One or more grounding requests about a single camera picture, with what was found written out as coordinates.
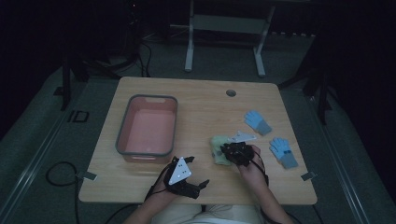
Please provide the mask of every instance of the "person's arm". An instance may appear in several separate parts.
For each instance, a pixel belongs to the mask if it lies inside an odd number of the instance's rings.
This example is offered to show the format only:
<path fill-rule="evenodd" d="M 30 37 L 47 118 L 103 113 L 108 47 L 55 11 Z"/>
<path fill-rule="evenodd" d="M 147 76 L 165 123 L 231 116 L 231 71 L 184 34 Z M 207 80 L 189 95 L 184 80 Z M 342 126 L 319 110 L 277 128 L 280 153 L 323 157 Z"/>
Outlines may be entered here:
<path fill-rule="evenodd" d="M 252 147 L 253 150 L 260 155 L 260 149 L 255 146 Z M 262 167 L 260 158 L 256 154 L 253 160 L 258 165 L 260 165 L 262 169 L 264 169 L 264 167 Z M 238 169 L 242 178 L 247 182 L 250 189 L 258 198 L 262 211 L 265 213 L 265 215 L 275 222 L 282 224 L 292 224 L 292 220 L 265 183 L 265 178 L 262 175 L 262 172 L 254 164 L 250 164 L 247 167 L 240 165 L 238 166 Z"/>
<path fill-rule="evenodd" d="M 153 192 L 163 189 L 166 189 L 166 187 L 162 177 Z M 140 207 L 128 216 L 124 224 L 149 224 L 151 219 L 168 206 L 176 197 L 176 194 L 168 190 L 152 194 Z"/>

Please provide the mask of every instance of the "person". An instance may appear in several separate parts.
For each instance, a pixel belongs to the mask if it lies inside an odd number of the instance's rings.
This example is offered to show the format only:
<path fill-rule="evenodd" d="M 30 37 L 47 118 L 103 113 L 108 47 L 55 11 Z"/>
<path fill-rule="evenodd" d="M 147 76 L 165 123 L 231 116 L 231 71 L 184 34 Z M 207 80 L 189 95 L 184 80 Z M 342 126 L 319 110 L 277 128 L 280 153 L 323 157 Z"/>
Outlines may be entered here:
<path fill-rule="evenodd" d="M 253 160 L 264 169 L 261 150 L 252 146 L 256 152 Z M 202 211 L 199 204 L 172 204 L 178 196 L 168 190 L 149 196 L 141 206 L 135 209 L 124 221 L 125 224 L 190 224 L 190 223 L 265 223 L 262 213 L 273 223 L 293 223 L 288 214 L 268 188 L 262 172 L 253 165 L 240 165 L 238 170 L 250 190 L 257 197 L 259 209 L 254 205 L 208 205 Z M 163 179 L 154 188 L 154 192 L 165 189 Z"/>

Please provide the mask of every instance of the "pink plastic bin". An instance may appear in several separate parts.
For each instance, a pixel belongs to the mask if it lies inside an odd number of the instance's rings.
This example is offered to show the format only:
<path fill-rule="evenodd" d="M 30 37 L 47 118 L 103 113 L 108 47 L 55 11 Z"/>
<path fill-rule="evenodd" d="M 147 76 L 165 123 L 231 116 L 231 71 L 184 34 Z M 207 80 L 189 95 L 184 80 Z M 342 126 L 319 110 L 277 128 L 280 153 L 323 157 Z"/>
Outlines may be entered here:
<path fill-rule="evenodd" d="M 126 161 L 168 163 L 172 157 L 177 117 L 173 96 L 135 95 L 129 101 L 117 151 Z"/>

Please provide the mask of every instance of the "gray mat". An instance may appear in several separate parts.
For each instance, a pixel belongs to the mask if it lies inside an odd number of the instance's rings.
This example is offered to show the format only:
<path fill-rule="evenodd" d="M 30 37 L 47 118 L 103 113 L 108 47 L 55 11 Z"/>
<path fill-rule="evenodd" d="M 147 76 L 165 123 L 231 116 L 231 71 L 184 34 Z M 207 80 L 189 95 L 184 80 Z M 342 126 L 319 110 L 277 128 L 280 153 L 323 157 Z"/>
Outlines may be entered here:
<path fill-rule="evenodd" d="M 311 39 L 295 36 L 270 36 L 262 54 L 267 75 L 257 77 L 251 48 L 230 49 L 217 46 L 196 45 L 192 72 L 184 72 L 187 46 L 178 43 L 148 42 L 152 48 L 149 71 L 153 77 L 192 78 L 231 81 L 270 82 L 279 84 L 292 77 Z M 144 63 L 149 61 L 149 49 L 142 47 Z M 140 76 L 140 65 L 118 71 L 123 76 Z M 32 102 L 23 118 L 13 128 L 0 150 L 1 190 L 0 200 L 7 197 L 24 166 L 37 151 L 51 124 L 62 112 L 61 101 L 51 96 L 59 85 L 59 74 L 49 81 Z M 281 92 L 292 127 L 297 136 L 309 171 L 318 174 L 312 181 L 318 195 L 316 208 L 325 223 L 356 223 L 349 208 L 342 185 L 329 153 L 326 138 L 312 115 L 312 103 L 301 93 L 304 80 Z M 39 170 L 11 223 L 75 223 L 73 186 L 56 188 L 45 179 L 45 173 L 58 161 L 73 162 L 78 170 L 86 170 L 92 152 L 106 118 L 117 82 L 107 78 L 92 78 L 86 85 L 73 110 L 89 111 L 86 123 L 64 122 L 45 163 Z M 373 223 L 396 223 L 396 210 L 384 190 L 359 137 L 344 111 L 331 102 L 333 110 L 326 112 L 327 131 L 332 143 L 342 156 L 351 181 L 354 183 L 361 204 Z M 64 167 L 53 173 L 59 181 L 71 181 L 72 170 Z M 78 203 L 81 223 L 104 223 L 116 210 L 125 204 Z M 303 223 L 319 223 L 312 206 L 285 206 L 286 210 Z M 129 207 L 119 214 L 114 223 L 122 220 L 134 209 Z"/>
<path fill-rule="evenodd" d="M 94 80 L 87 85 L 74 109 L 90 112 L 88 122 L 66 122 L 63 125 L 51 153 L 12 220 L 13 223 L 74 222 L 74 187 L 53 187 L 46 181 L 45 173 L 58 161 L 72 162 L 80 171 L 88 168 L 116 87 L 117 83 L 110 80 L 106 82 Z M 313 179 L 313 184 L 318 195 L 317 209 L 320 215 L 330 223 L 342 223 L 342 221 L 354 223 L 351 213 L 346 212 L 349 210 L 348 204 L 332 169 L 331 161 L 326 155 L 325 146 L 320 142 L 318 125 L 309 114 L 309 105 L 305 98 L 297 91 L 282 91 L 282 97 L 308 170 L 318 174 Z M 73 180 L 72 174 L 73 171 L 69 167 L 60 166 L 51 176 L 55 181 L 64 183 Z M 78 204 L 81 223 L 104 223 L 112 213 L 124 206 L 114 203 Z M 285 207 L 303 223 L 318 223 L 312 206 Z M 132 209 L 133 207 L 127 209 L 118 218 L 125 218 Z M 333 214 L 340 209 L 344 212 L 334 216 Z"/>

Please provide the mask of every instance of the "gray floor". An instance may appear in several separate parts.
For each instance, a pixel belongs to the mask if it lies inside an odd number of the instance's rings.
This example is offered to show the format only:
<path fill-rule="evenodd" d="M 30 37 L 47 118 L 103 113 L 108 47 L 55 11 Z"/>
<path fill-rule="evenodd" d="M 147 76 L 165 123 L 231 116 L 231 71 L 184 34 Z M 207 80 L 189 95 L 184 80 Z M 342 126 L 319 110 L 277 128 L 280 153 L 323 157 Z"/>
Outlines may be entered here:
<path fill-rule="evenodd" d="M 184 72 L 187 49 L 185 33 L 176 35 L 168 42 L 162 42 L 156 35 L 145 38 L 152 51 L 150 74 L 165 78 L 279 84 L 295 74 L 312 42 L 312 38 L 303 36 L 287 38 L 270 35 L 262 54 L 267 75 L 258 77 L 251 48 L 214 43 L 210 35 L 199 37 L 198 34 L 190 73 Z M 149 49 L 142 46 L 141 55 L 146 63 Z M 136 64 L 118 73 L 139 77 L 139 66 Z M 318 195 L 316 208 L 324 223 L 396 223 L 395 205 L 346 113 L 330 98 L 332 110 L 326 112 L 328 124 L 322 126 L 315 114 L 315 98 L 308 99 L 302 94 L 304 82 L 302 80 L 286 88 L 281 91 L 281 95 L 307 168 L 318 175 L 312 182 Z M 9 223 L 75 222 L 74 187 L 53 187 L 46 181 L 45 173 L 58 161 L 70 161 L 79 171 L 88 168 L 117 81 L 98 76 L 93 71 L 88 83 L 73 81 L 73 101 L 64 112 L 60 111 L 61 98 L 52 95 L 61 84 L 59 70 L 49 77 L 1 142 L 0 202 L 4 204 L 10 204 L 7 199 L 15 195 L 12 190 L 37 151 L 46 150 L 46 153 L 41 154 L 43 160 L 41 166 L 36 167 L 36 175 L 32 175 L 30 188 L 21 197 L 12 198 L 15 204 L 10 207 L 15 208 L 15 211 L 9 214 Z M 90 112 L 88 121 L 67 122 L 72 110 Z M 73 171 L 65 166 L 54 171 L 52 177 L 60 182 L 68 182 L 73 180 L 72 174 Z M 78 202 L 80 221 L 105 223 L 124 205 Z M 133 209 L 135 206 L 122 211 L 113 219 L 113 223 L 120 223 Z M 286 205 L 285 209 L 302 223 L 319 223 L 312 206 Z"/>

